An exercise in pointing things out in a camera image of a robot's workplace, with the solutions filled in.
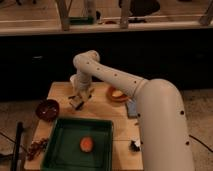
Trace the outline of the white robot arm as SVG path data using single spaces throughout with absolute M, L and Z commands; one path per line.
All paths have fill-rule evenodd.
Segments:
M 76 55 L 73 65 L 72 82 L 83 100 L 94 77 L 135 100 L 144 171 L 195 171 L 182 96 L 171 82 L 102 65 L 94 50 Z

